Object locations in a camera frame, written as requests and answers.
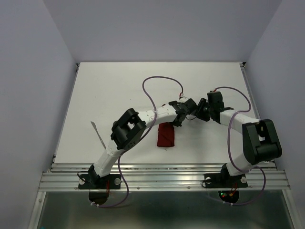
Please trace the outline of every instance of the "screw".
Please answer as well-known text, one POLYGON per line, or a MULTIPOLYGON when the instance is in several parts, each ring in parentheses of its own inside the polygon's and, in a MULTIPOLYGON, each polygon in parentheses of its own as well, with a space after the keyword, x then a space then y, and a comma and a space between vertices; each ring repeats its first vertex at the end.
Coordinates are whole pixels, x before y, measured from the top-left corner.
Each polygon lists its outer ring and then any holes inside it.
POLYGON ((211 184, 212 179, 211 179, 210 177, 207 177, 207 178, 205 179, 205 182, 209 185, 209 184, 211 184))
POLYGON ((83 180, 81 180, 81 179, 78 181, 78 183, 79 183, 80 185, 85 184, 85 182, 84 182, 83 180))
POLYGON ((114 179, 115 185, 119 185, 120 183, 121 183, 121 179, 119 179, 119 178, 114 179))
POLYGON ((240 181, 241 181, 243 184, 245 184, 245 183, 247 183, 247 178, 246 178, 246 177, 242 177, 242 178, 240 179, 240 181))

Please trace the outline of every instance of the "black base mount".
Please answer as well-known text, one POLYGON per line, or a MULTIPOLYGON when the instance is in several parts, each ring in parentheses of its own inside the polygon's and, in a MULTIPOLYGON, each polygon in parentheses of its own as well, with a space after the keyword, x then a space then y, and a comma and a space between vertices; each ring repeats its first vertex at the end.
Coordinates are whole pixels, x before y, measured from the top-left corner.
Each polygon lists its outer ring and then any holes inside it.
POLYGON ((109 174, 102 178, 98 178, 96 182, 91 182, 89 174, 81 174, 81 179, 78 184, 78 189, 120 189, 121 188, 121 175, 109 174))
POLYGON ((239 188, 248 187, 245 174, 230 176, 226 164, 223 165, 220 173, 204 174, 204 181, 202 182, 202 186, 205 188, 232 188, 235 184, 239 188))

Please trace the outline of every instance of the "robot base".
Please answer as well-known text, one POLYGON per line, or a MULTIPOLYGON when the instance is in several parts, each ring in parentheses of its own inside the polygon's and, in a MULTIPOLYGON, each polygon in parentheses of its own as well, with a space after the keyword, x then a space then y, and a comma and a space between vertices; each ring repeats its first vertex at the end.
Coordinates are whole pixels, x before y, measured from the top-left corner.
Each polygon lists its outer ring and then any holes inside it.
POLYGON ((236 183, 238 188, 248 187, 245 174, 236 176, 234 179, 223 180, 219 173, 207 173, 204 175, 202 186, 205 188, 232 188, 236 183))
POLYGON ((109 182, 109 189, 120 189, 121 188, 121 175, 120 174, 109 174, 102 178, 99 178, 95 184, 90 183, 89 174, 81 174, 80 177, 88 182, 83 182, 80 179, 78 189, 107 189, 109 182))

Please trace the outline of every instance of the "glass panel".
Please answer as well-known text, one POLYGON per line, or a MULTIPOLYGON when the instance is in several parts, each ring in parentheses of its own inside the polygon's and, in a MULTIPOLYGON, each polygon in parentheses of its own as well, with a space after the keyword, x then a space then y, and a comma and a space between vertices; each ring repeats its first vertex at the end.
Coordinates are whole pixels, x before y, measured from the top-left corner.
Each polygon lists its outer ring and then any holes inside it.
MULTIPOLYGON (((238 203, 258 191, 242 191, 238 203)), ((265 191, 255 203, 230 207, 208 198, 217 192, 134 192, 121 207, 90 206, 88 193, 51 192, 38 228, 44 229, 268 229, 293 228, 282 191, 265 191)), ((108 204, 124 197, 111 193, 108 204)))

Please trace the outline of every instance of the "white table surface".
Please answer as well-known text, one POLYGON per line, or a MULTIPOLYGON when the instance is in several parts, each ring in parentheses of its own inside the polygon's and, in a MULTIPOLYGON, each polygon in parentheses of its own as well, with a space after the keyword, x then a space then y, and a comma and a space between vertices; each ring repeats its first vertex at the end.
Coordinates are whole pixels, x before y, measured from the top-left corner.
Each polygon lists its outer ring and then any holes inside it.
MULTIPOLYGON (((111 127, 127 109, 151 110, 142 81, 153 75, 168 76, 184 86, 184 96, 199 102, 218 86, 238 88, 249 96, 237 62, 82 62, 64 122, 55 163, 94 163, 103 147, 90 121, 108 144, 111 127)), ((180 87, 174 81, 151 79, 146 89, 157 106, 177 100, 180 87)), ((247 109, 237 92, 222 89, 225 106, 247 109)), ((255 117, 253 110, 248 116, 255 117)), ((214 121, 185 120, 175 127, 175 147, 159 148, 154 127, 143 141, 122 157, 122 163, 225 163, 227 127, 214 121)), ((232 130, 233 157, 242 151, 242 136, 232 130)))

